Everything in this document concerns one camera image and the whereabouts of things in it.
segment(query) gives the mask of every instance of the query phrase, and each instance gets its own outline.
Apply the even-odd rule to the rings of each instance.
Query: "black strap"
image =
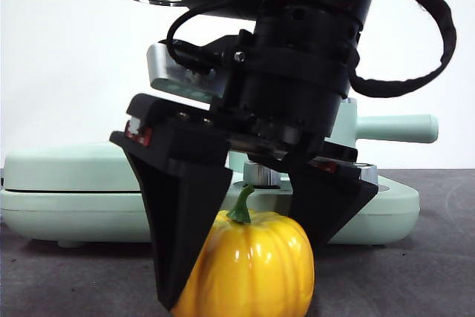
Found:
[[[405,81],[381,81],[377,79],[363,79],[356,74],[359,63],[358,51],[352,48],[348,63],[348,74],[351,86],[355,91],[368,97],[390,98],[399,97],[415,91],[435,79],[447,67],[452,58],[456,45],[456,30],[453,26],[451,9],[444,0],[416,0],[432,15],[439,27],[444,40],[444,53],[440,59],[439,68],[426,76]]]

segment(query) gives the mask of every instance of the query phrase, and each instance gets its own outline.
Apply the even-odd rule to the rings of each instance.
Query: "robotic arm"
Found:
[[[169,310],[228,190],[229,149],[289,174],[294,190],[289,215],[314,248],[324,245],[378,191],[359,179],[354,148],[324,140],[350,86],[369,97],[415,91],[444,70],[456,44],[446,3],[417,0],[442,34],[440,67],[405,82],[365,80],[356,74],[356,48],[371,0],[181,2],[190,10],[149,54],[160,58],[152,86],[208,102],[210,110],[139,94],[128,108],[125,131],[111,135],[140,183],[158,298]],[[179,26],[199,14],[255,20],[255,31],[202,47],[175,39]]]

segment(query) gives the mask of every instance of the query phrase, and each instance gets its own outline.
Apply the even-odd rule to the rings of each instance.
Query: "artificial pumpkin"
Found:
[[[275,212],[249,212],[247,186],[218,213],[174,317],[304,317],[314,288],[304,230]]]

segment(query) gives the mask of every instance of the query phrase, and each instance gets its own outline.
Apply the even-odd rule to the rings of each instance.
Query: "green stem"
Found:
[[[251,218],[249,216],[249,211],[247,210],[246,202],[247,198],[253,192],[253,185],[245,185],[243,187],[243,190],[240,192],[239,197],[237,198],[235,207],[231,209],[226,216],[232,219],[234,222],[251,223]]]

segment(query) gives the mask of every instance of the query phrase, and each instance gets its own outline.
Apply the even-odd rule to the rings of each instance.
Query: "gray table surface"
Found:
[[[419,190],[416,228],[387,246],[319,252],[308,316],[474,317],[475,170],[381,173]],[[1,317],[169,316],[156,300],[149,244],[62,249],[2,224],[0,252]]]

